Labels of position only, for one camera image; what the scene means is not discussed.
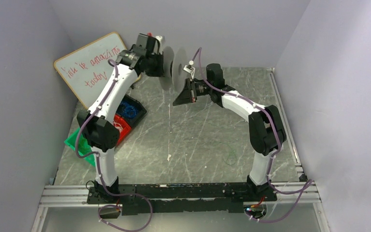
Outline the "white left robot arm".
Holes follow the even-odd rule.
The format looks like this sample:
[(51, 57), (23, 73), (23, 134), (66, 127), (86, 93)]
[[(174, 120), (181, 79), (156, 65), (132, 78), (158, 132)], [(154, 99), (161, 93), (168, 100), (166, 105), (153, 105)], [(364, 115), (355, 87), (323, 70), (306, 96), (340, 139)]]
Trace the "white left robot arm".
[(101, 94), (86, 111), (80, 111), (76, 142), (83, 136), (95, 157), (97, 187), (103, 186), (112, 196), (119, 194), (118, 175), (114, 166), (114, 146), (120, 131), (113, 125), (116, 111), (128, 89), (142, 74), (164, 77), (165, 37), (142, 34), (129, 50), (121, 51), (107, 62), (113, 72)]

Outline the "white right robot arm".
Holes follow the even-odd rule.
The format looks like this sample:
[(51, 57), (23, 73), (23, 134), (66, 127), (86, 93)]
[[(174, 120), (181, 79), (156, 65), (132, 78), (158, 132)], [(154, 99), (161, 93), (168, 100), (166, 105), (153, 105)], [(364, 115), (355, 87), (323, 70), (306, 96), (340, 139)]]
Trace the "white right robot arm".
[(173, 105), (195, 103), (199, 96), (208, 95), (212, 102), (247, 121), (249, 140), (255, 151), (249, 180), (256, 186), (266, 184), (271, 179), (271, 160), (286, 140), (278, 108), (275, 105), (255, 103), (227, 85), (220, 64), (209, 64), (204, 79), (192, 77), (194, 71), (191, 65), (179, 65), (177, 69), (171, 70), (172, 84), (178, 92)]

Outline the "white perforated filament spool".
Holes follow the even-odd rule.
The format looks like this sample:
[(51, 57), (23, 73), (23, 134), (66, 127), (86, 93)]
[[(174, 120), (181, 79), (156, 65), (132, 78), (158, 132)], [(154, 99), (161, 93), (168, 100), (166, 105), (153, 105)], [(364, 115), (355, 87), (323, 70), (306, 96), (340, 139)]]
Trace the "white perforated filament spool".
[(164, 91), (174, 89), (180, 93), (185, 86), (188, 73), (184, 67), (189, 60), (184, 47), (180, 47), (175, 53), (170, 46), (163, 49), (163, 76), (159, 78), (160, 85)]

